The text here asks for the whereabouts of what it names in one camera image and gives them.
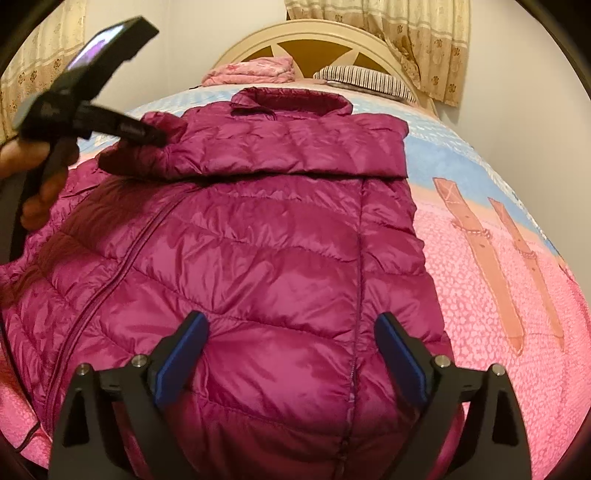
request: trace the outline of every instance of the puffer jacket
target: puffer jacket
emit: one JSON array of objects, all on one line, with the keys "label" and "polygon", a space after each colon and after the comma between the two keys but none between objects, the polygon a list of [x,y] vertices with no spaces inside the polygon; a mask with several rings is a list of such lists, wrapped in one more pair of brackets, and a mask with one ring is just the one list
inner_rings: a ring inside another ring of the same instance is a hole
[{"label": "puffer jacket", "polygon": [[352,115],[331,93],[256,88],[144,119],[168,146],[121,141],[75,169],[49,225],[0,268],[41,424],[53,432],[78,364],[121,366],[200,310],[210,338],[166,412],[194,465],[223,479],[378,479],[415,414],[377,351],[377,315],[452,356],[413,230],[407,124]]}]

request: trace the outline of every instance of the phone screen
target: phone screen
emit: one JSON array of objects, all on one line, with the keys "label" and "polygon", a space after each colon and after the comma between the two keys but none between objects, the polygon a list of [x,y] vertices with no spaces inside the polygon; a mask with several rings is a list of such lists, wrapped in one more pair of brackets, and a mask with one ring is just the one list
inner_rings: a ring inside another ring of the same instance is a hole
[{"label": "phone screen", "polygon": [[115,25],[114,27],[102,31],[92,37],[76,58],[66,67],[66,70],[85,67],[90,64],[101,50],[103,50],[103,48],[105,48],[121,32],[121,30],[124,29],[124,27],[124,25]]}]

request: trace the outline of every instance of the curtain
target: curtain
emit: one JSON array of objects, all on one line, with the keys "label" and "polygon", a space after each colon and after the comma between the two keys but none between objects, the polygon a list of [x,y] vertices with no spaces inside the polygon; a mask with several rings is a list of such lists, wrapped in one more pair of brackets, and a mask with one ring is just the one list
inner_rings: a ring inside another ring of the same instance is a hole
[{"label": "curtain", "polygon": [[379,37],[416,88],[459,106],[466,78],[470,0],[285,0],[285,6],[292,19],[333,20]]},{"label": "curtain", "polygon": [[86,0],[65,0],[25,40],[0,77],[0,142],[28,95],[48,88],[84,45]]}]

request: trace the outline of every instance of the cream headboard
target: cream headboard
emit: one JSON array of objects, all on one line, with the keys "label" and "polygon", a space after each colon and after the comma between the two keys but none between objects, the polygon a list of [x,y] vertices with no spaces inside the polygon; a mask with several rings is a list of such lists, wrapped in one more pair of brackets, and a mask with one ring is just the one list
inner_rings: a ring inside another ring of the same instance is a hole
[{"label": "cream headboard", "polygon": [[311,78],[327,65],[358,65],[402,79],[423,108],[435,104],[420,92],[382,40],[364,30],[328,20],[289,20],[254,32],[224,53],[215,67],[257,57],[291,55],[296,77]]}]

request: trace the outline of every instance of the blue gripper pad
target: blue gripper pad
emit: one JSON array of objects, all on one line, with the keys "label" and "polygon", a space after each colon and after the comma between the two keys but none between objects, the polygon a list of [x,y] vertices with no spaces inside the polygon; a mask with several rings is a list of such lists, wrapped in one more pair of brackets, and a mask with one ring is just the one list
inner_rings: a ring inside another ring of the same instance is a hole
[{"label": "blue gripper pad", "polygon": [[404,399],[422,410],[433,388],[431,354],[422,341],[410,337],[390,312],[378,316],[375,341]]},{"label": "blue gripper pad", "polygon": [[183,390],[209,335],[201,312],[191,312],[177,331],[163,338],[152,352],[148,383],[158,408],[174,403]]}]

